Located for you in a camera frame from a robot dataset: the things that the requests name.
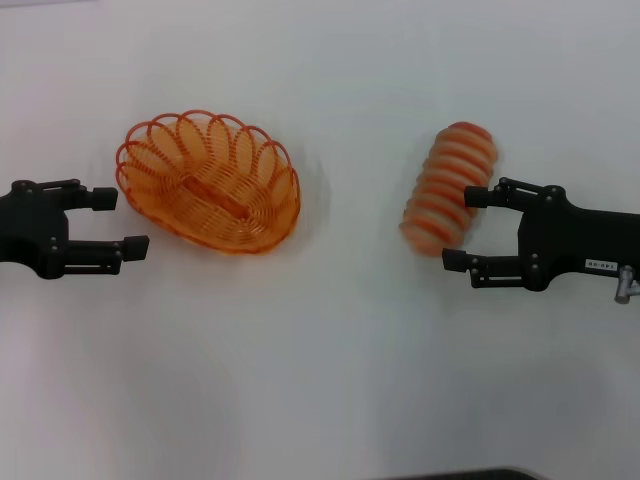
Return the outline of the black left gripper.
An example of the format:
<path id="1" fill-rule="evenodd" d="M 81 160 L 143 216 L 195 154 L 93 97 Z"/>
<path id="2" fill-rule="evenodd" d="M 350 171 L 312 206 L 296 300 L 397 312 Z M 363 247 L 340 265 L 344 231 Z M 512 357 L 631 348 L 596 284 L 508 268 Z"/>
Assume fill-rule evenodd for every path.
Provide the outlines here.
<path id="1" fill-rule="evenodd" d="M 118 275 L 123 263 L 146 258 L 149 237 L 69 240 L 65 214 L 75 209 L 112 211 L 117 199 L 115 188 L 89 190 L 78 179 L 13 182 L 9 193 L 1 197 L 1 261 L 28 267 L 42 279 Z"/>

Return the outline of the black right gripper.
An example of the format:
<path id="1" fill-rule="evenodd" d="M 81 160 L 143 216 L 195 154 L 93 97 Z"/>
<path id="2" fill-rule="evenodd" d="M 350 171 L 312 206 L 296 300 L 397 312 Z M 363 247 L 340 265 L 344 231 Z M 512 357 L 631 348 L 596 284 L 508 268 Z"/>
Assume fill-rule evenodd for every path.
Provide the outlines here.
<path id="1" fill-rule="evenodd" d="M 466 207 L 522 212 L 518 255 L 482 256 L 443 249 L 445 270 L 469 272 L 471 286 L 545 290 L 566 273 L 615 278 L 624 291 L 639 289 L 639 216 L 573 205 L 559 186 L 502 177 L 493 189 L 467 186 Z"/>

